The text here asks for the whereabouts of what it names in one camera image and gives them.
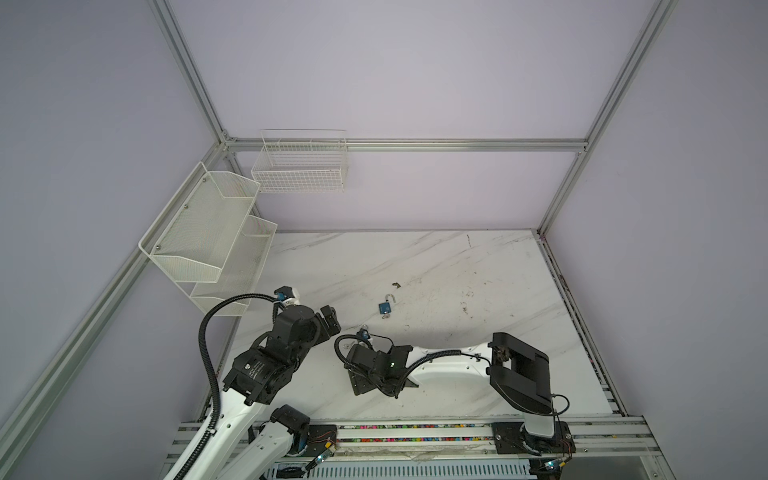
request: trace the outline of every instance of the blue padlock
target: blue padlock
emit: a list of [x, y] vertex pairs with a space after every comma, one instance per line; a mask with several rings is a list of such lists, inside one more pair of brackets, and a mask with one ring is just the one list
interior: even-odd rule
[[391, 293], [387, 293], [384, 297], [384, 303], [379, 304], [379, 313], [383, 315], [382, 318], [389, 318], [389, 314], [392, 313], [392, 306], [389, 305], [389, 302], [387, 301], [390, 297], [392, 297], [392, 303], [395, 303], [395, 296]]

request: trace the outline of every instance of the white wire basket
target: white wire basket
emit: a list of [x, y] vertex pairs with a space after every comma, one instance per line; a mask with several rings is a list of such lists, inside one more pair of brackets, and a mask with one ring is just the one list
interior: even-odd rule
[[[200, 176], [165, 230], [162, 214], [139, 248], [204, 312], [241, 293], [251, 293], [261, 276], [277, 225], [251, 215], [259, 183], [226, 171]], [[240, 316], [250, 301], [231, 303], [219, 316]]]
[[251, 174], [264, 193], [343, 192], [349, 167], [344, 130], [262, 130]]

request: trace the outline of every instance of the lavender wall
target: lavender wall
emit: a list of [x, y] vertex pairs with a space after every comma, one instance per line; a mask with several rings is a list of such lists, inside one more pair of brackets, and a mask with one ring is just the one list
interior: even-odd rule
[[764, 476], [766, 25], [682, 0], [549, 235], [678, 480]]

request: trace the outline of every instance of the wall-mounted shelf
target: wall-mounted shelf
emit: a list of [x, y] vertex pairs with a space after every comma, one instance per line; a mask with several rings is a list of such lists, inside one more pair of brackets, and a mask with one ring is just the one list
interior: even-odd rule
[[[190, 175], [200, 179], [183, 206], [157, 237], [151, 237], [153, 224], [139, 248], [207, 312], [226, 298], [253, 292], [277, 225], [250, 214], [258, 182], [202, 164]], [[232, 303], [217, 315], [240, 316], [249, 304]]]
[[251, 174], [265, 193], [343, 192], [348, 168], [344, 130], [262, 130]]

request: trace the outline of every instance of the white marble surface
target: white marble surface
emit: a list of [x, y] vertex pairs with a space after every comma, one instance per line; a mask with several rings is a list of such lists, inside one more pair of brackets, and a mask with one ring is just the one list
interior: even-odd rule
[[[490, 341], [493, 332], [510, 333], [549, 355], [552, 392], [571, 400], [567, 415], [611, 413], [530, 231], [278, 233], [257, 291], [271, 294], [282, 285], [297, 288], [315, 310], [334, 306], [343, 333], [366, 324], [399, 345], [471, 346]], [[378, 304], [387, 293], [397, 302], [382, 319]], [[225, 365], [270, 328], [270, 317], [269, 303], [251, 303]], [[375, 339], [374, 346], [386, 350], [389, 343]], [[480, 379], [434, 381], [405, 389], [398, 399], [378, 391], [355, 396], [333, 341], [312, 349], [273, 400], [276, 407], [284, 403], [313, 419], [518, 413]]]

